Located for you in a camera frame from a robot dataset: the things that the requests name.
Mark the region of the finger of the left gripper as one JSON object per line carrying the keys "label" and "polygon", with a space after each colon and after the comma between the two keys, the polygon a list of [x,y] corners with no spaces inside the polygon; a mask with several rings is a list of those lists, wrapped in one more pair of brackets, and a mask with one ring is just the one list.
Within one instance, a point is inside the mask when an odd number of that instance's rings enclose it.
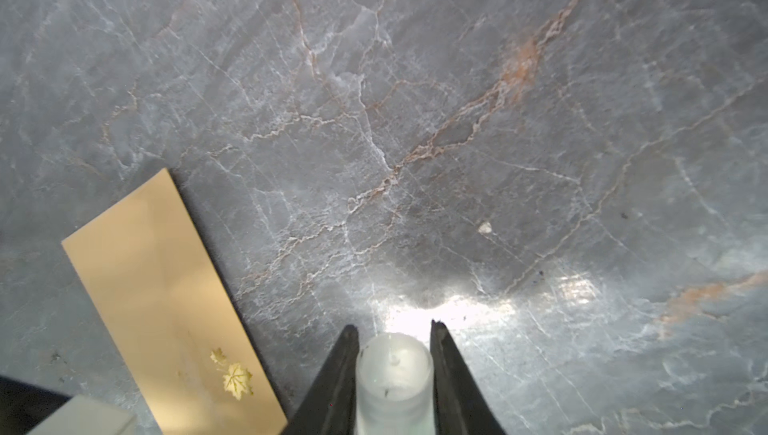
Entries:
{"label": "finger of the left gripper", "polygon": [[1,435],[29,434],[70,399],[70,395],[1,376]]}

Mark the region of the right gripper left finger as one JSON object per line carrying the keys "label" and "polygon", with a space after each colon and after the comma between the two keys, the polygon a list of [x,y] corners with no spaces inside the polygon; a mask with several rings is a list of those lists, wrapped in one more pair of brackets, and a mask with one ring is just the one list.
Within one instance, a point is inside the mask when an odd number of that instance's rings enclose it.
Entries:
{"label": "right gripper left finger", "polygon": [[346,325],[282,435],[355,433],[359,351],[358,329]]}

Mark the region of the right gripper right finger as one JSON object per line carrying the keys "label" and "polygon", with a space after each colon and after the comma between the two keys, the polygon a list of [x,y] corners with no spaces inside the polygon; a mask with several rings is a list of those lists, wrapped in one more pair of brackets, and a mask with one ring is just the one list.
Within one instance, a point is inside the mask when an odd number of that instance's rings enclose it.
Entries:
{"label": "right gripper right finger", "polygon": [[448,327],[433,320],[434,421],[440,435],[505,435],[490,410]]}

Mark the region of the white glue stick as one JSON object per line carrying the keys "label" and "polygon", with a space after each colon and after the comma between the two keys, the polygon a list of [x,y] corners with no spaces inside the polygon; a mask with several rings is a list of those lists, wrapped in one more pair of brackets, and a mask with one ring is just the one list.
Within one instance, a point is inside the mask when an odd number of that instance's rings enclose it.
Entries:
{"label": "white glue stick", "polygon": [[129,435],[135,434],[136,428],[133,413],[77,395],[37,424],[29,435]]}

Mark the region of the brown kraft envelope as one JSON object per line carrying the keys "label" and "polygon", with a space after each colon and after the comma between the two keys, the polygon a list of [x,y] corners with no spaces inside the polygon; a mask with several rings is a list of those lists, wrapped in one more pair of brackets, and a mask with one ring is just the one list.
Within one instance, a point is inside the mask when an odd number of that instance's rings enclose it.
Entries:
{"label": "brown kraft envelope", "polygon": [[63,248],[165,434],[277,434],[285,414],[167,170]]}

